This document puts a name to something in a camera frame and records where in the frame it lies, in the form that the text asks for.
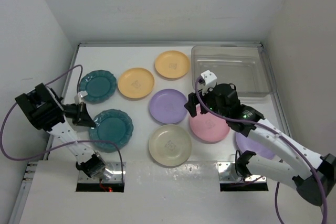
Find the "teal ornate plate front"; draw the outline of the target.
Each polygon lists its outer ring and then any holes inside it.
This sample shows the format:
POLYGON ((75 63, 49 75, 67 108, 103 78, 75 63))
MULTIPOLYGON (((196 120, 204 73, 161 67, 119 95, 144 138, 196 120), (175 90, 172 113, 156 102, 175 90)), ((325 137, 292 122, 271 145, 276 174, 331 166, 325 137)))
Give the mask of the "teal ornate plate front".
POLYGON ((105 153, 116 152, 125 147, 133 134, 132 119, 121 110, 102 111, 93 119, 95 128, 89 129, 92 146, 105 153))

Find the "teal ornate plate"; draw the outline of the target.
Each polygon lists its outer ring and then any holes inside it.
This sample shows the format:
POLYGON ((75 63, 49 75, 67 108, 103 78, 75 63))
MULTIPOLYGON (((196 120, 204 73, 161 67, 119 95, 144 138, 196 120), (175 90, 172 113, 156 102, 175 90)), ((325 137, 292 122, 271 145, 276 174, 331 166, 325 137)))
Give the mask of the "teal ornate plate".
POLYGON ((116 91, 117 79, 108 70, 94 70, 86 74, 79 82, 79 92, 86 92, 84 100, 98 104, 108 100, 116 91))
POLYGON ((125 147, 133 134, 132 119, 121 110, 102 111, 93 119, 95 128, 89 129, 92 146, 105 153, 116 152, 125 147))

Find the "teal ornate plate back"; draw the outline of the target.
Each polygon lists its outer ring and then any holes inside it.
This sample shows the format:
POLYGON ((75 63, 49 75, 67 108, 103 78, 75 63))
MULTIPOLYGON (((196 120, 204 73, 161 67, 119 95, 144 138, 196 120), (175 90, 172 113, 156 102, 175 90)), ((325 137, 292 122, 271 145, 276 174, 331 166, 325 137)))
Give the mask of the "teal ornate plate back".
POLYGON ((108 100, 116 91, 117 79, 108 70, 94 70, 86 74, 79 82, 79 92, 86 92, 84 100, 98 104, 108 100))

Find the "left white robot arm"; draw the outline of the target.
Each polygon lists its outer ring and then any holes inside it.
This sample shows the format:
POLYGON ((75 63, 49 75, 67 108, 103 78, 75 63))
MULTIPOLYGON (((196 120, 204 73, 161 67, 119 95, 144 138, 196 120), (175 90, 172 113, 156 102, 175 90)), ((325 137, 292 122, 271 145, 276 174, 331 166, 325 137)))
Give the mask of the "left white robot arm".
POLYGON ((96 127, 84 102, 62 104, 62 97, 43 83, 35 86, 30 92, 17 96, 15 101, 33 127, 44 130, 68 145, 68 149, 76 158, 77 170, 90 178, 104 178, 106 162, 97 151, 81 142, 73 128, 96 127))

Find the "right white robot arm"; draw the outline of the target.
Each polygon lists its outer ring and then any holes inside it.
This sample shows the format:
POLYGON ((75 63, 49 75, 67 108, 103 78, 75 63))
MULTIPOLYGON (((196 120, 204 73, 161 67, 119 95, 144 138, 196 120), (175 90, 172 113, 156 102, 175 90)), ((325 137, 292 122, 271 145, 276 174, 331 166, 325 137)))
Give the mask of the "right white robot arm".
POLYGON ((253 151, 244 151, 227 170, 227 181, 236 183, 252 175, 268 177, 293 188, 315 206, 326 204, 326 197, 335 185, 335 156, 322 156, 300 145, 274 127, 262 113, 240 102, 230 84, 218 84, 206 94, 190 93, 185 108, 191 117, 211 113, 224 119, 235 132, 271 150, 281 163, 263 158, 253 151))

